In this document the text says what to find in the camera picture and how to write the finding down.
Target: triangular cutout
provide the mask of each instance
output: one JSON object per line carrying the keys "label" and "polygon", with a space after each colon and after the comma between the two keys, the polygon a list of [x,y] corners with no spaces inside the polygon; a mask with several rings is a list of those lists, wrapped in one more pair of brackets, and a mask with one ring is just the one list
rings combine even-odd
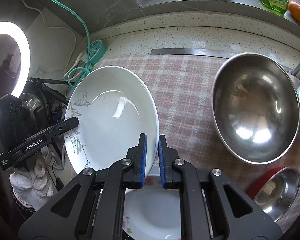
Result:
{"label": "triangular cutout", "polygon": [[69,190],[63,198],[55,203],[55,205],[51,208],[51,212],[64,218],[69,217],[80,187],[80,184],[76,184],[71,190]]}
{"label": "triangular cutout", "polygon": [[252,208],[229,186],[223,186],[228,197],[234,217],[240,218],[252,213]]}

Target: white glove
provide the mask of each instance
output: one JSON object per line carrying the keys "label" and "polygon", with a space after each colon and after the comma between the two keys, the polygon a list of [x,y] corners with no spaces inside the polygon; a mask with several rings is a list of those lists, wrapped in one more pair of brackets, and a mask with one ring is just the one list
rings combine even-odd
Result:
{"label": "white glove", "polygon": [[53,196],[52,180],[45,173],[43,160],[38,157],[34,171],[14,169],[10,183],[16,199],[25,207],[39,210]]}

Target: window sill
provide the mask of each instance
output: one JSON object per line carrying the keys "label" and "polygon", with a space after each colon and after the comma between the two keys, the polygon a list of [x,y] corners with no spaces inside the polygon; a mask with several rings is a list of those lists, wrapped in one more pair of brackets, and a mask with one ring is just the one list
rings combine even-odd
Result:
{"label": "window sill", "polygon": [[278,16],[259,0],[145,0],[141,9],[146,16],[181,11],[238,14],[274,24],[300,37],[300,23],[290,12],[287,11],[283,17]]}

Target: gray floral decoration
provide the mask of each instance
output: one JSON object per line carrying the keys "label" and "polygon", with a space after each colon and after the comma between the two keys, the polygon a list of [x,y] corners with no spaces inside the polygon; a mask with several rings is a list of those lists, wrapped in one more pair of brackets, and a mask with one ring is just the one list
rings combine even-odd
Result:
{"label": "gray floral decoration", "polygon": [[[91,105],[91,103],[87,101],[87,92],[86,92],[86,90],[84,90],[81,99],[77,99],[74,103],[69,102],[68,109],[67,109],[67,110],[71,111],[71,116],[69,118],[71,118],[73,116],[78,118],[79,116],[81,116],[81,114],[77,110],[77,106],[90,106],[90,105]],[[71,140],[74,154],[78,155],[80,152],[83,151],[84,155],[82,154],[82,157],[85,157],[87,160],[87,163],[84,166],[84,169],[88,168],[90,165],[90,162],[89,162],[86,152],[84,150],[86,145],[81,144],[80,140],[78,139],[78,135],[80,134],[78,127],[72,129],[70,133],[66,133],[66,134],[67,134],[66,138],[70,138],[70,140]]]}

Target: teal round power strip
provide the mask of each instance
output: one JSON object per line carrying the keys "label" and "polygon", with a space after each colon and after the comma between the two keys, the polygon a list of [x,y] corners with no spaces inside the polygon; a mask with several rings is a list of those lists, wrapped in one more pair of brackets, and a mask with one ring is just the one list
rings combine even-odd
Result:
{"label": "teal round power strip", "polygon": [[105,54],[106,45],[101,40],[96,40],[90,44],[90,59],[89,62],[92,65],[95,65]]}

